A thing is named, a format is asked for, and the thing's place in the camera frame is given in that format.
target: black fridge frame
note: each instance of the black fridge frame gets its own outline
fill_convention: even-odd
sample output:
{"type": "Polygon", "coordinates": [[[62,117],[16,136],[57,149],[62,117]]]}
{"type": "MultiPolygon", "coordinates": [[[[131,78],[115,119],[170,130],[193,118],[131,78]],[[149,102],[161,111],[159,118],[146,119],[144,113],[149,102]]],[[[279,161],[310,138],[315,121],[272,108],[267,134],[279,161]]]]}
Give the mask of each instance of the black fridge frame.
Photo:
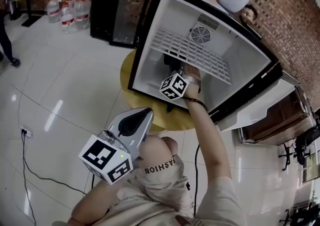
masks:
{"type": "Polygon", "coordinates": [[[134,36],[134,39],[133,39],[133,44],[125,44],[125,43],[113,41],[115,25],[116,25],[116,16],[117,16],[117,10],[118,10],[118,5],[119,5],[119,0],[118,0],[118,3],[117,3],[116,8],[115,8],[115,18],[114,18],[113,25],[112,25],[112,28],[111,28],[112,29],[112,32],[111,32],[111,35],[110,35],[111,39],[109,41],[110,45],[119,46],[119,47],[125,47],[125,48],[133,48],[133,49],[137,47],[138,40],[139,40],[139,33],[142,30],[142,21],[144,19],[144,15],[146,13],[146,9],[147,9],[147,6],[149,4],[149,1],[150,0],[144,0],[143,7],[142,7],[142,10],[141,10],[141,13],[140,13],[140,18],[139,18],[139,21],[138,21],[138,24],[137,24],[135,36],[134,36]]]}
{"type": "MultiPolygon", "coordinates": [[[[284,75],[283,69],[279,64],[279,61],[276,58],[276,56],[262,43],[262,41],[257,39],[248,29],[240,25],[237,21],[230,18],[226,13],[218,10],[217,8],[201,0],[184,0],[184,1],[187,1],[190,4],[195,5],[196,7],[210,13],[214,17],[227,23],[232,29],[238,31],[244,37],[246,37],[253,45],[255,45],[270,59],[270,63],[260,73],[258,73],[249,83],[243,86],[239,91],[233,94],[230,98],[228,98],[218,107],[209,111],[209,115],[211,119],[213,120],[214,123],[216,123],[217,121],[227,117],[228,115],[233,113],[236,109],[240,108],[241,106],[243,106],[244,104],[252,100],[258,94],[260,94],[263,90],[268,88],[272,83],[274,83],[277,79],[281,78],[284,75]]],[[[156,100],[159,100],[165,104],[172,105],[174,107],[178,107],[180,109],[187,111],[186,108],[173,104],[170,101],[164,101],[160,98],[157,98],[155,96],[141,92],[133,88],[137,70],[138,70],[138,65],[141,59],[141,55],[145,48],[147,36],[149,34],[150,27],[152,25],[159,3],[160,3],[160,0],[151,0],[151,4],[145,19],[143,33],[141,35],[139,44],[137,46],[136,54],[134,57],[128,89],[134,92],[143,94],[145,96],[154,98],[156,100]]]]}

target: desk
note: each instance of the desk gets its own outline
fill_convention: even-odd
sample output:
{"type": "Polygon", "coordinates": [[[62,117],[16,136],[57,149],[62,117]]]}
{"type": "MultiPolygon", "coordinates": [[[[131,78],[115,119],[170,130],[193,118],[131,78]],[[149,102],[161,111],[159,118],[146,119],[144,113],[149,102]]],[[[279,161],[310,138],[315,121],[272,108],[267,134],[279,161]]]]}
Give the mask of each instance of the desk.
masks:
{"type": "MultiPolygon", "coordinates": [[[[12,0],[12,2],[19,2],[22,0],[12,0]]],[[[30,0],[25,0],[26,2],[26,10],[28,12],[28,19],[22,23],[22,26],[24,27],[29,27],[31,26],[34,22],[36,22],[39,18],[41,18],[41,16],[32,16],[31,15],[31,7],[30,7],[30,0]]]]}
{"type": "Polygon", "coordinates": [[[125,99],[132,108],[151,107],[153,109],[154,119],[150,132],[160,132],[163,130],[185,131],[193,129],[195,126],[188,112],[179,108],[174,108],[167,114],[166,103],[128,90],[135,54],[135,50],[130,52],[122,63],[120,71],[121,88],[124,92],[125,99]]]}

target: hand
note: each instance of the hand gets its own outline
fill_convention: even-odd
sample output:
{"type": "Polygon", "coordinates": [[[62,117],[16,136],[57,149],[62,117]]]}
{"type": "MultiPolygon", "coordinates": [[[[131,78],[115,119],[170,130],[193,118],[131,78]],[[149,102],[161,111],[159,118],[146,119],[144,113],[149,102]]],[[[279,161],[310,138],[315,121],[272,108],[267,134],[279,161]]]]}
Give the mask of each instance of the hand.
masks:
{"type": "MultiPolygon", "coordinates": [[[[191,66],[189,64],[186,64],[184,67],[184,74],[188,76],[192,76],[198,80],[200,80],[200,72],[198,68],[195,68],[194,66],[191,66]]],[[[199,86],[194,83],[189,83],[184,96],[188,98],[193,99],[199,99],[199,86]]]]}

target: open fridge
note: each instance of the open fridge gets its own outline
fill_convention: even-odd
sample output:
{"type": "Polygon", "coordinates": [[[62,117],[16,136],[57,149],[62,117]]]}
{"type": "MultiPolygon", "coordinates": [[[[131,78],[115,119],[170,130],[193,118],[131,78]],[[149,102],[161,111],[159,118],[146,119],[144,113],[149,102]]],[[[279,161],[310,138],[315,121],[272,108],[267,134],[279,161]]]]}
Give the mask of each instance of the open fridge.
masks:
{"type": "Polygon", "coordinates": [[[200,95],[221,130],[263,119],[299,84],[215,0],[152,0],[143,33],[129,89],[186,109],[159,88],[171,67],[191,64],[200,70],[200,95]]]}

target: black office chair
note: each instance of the black office chair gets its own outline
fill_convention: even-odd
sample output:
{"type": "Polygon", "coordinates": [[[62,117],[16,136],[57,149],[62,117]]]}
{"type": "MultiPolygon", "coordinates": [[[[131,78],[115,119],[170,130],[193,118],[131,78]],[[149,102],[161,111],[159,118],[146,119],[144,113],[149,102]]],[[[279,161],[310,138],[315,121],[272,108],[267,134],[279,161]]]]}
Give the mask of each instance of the black office chair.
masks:
{"type": "Polygon", "coordinates": [[[311,153],[308,152],[306,153],[307,147],[313,143],[316,139],[320,137],[320,126],[318,121],[316,121],[317,124],[315,127],[310,128],[303,134],[299,135],[296,140],[295,140],[295,148],[294,152],[290,152],[290,147],[287,147],[286,144],[284,143],[284,149],[285,149],[285,154],[280,155],[279,157],[286,157],[285,161],[285,167],[282,169],[282,171],[285,171],[290,164],[290,156],[293,155],[293,157],[297,159],[298,163],[301,165],[304,165],[306,162],[306,157],[310,157],[311,153]]]}
{"type": "Polygon", "coordinates": [[[279,222],[284,222],[283,226],[286,226],[288,222],[290,222],[290,226],[306,226],[309,225],[314,220],[318,220],[320,208],[319,205],[316,204],[310,209],[301,209],[298,210],[293,215],[289,214],[289,209],[286,211],[286,217],[284,220],[279,220],[279,222]]]}

